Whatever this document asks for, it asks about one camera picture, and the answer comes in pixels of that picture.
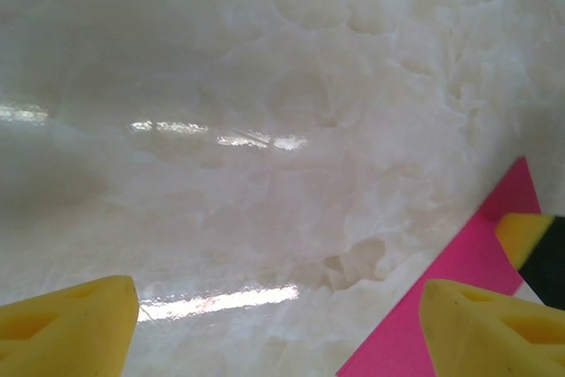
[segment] marble veining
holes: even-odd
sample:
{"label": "marble veining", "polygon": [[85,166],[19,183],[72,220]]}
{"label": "marble veining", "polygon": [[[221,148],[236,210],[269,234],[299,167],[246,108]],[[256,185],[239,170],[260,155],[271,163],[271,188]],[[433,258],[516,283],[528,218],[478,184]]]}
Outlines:
{"label": "marble veining", "polygon": [[518,155],[565,214],[564,20],[0,0],[0,302],[129,274],[124,376],[331,375]]}

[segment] pink paper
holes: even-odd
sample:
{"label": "pink paper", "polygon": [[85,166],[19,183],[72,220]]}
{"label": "pink paper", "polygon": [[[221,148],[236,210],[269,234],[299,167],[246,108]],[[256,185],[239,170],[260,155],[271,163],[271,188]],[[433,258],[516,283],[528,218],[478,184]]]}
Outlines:
{"label": "pink paper", "polygon": [[507,213],[540,213],[524,158],[514,164],[475,215],[337,375],[435,377],[418,317],[424,283],[431,278],[445,278],[513,295],[524,280],[512,268],[494,235],[497,222]]}

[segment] pink sticky note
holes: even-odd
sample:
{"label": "pink sticky note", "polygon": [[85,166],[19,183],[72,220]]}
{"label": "pink sticky note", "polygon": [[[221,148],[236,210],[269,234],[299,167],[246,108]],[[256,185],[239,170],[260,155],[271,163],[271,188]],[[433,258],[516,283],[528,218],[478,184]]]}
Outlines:
{"label": "pink sticky note", "polygon": [[524,158],[514,164],[475,215],[337,375],[434,377],[418,317],[424,283],[431,278],[445,278],[513,295],[524,280],[512,268],[494,235],[497,222],[512,212],[540,213]]}

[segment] yellow foam piece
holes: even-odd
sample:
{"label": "yellow foam piece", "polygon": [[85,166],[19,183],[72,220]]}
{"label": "yellow foam piece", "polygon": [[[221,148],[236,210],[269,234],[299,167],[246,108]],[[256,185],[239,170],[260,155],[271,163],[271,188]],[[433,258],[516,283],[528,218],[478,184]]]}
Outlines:
{"label": "yellow foam piece", "polygon": [[420,323],[438,377],[564,377],[565,312],[429,280]]}
{"label": "yellow foam piece", "polygon": [[119,376],[138,310],[126,275],[2,306],[0,376]]}
{"label": "yellow foam piece", "polygon": [[508,214],[502,217],[496,227],[496,237],[515,269],[526,262],[554,220],[554,216],[536,214]]}

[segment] black stripe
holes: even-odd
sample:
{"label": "black stripe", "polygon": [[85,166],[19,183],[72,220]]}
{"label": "black stripe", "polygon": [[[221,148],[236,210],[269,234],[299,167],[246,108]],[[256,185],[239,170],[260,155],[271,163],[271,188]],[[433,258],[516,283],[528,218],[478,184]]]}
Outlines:
{"label": "black stripe", "polygon": [[544,304],[565,311],[565,217],[555,217],[519,272]]}

